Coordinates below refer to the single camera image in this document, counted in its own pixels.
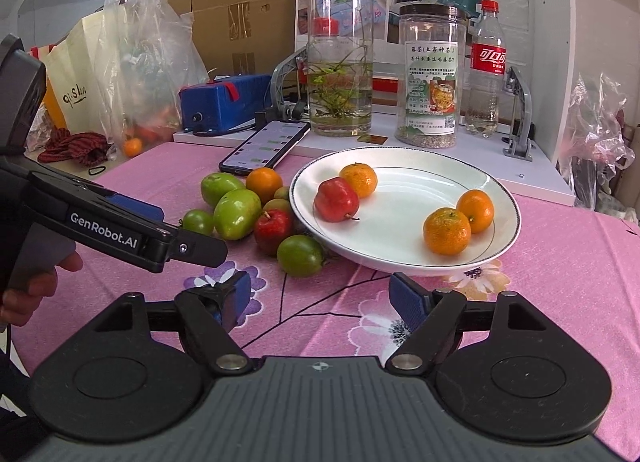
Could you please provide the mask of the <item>person's left hand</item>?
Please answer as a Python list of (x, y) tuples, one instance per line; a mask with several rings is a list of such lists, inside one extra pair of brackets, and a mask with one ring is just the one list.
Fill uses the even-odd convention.
[(6, 326), (24, 326), (28, 323), (42, 300), (55, 294), (58, 268), (70, 272), (80, 271), (82, 259), (77, 252), (73, 252), (55, 267), (32, 276), (24, 288), (6, 289), (1, 299), (1, 323)]

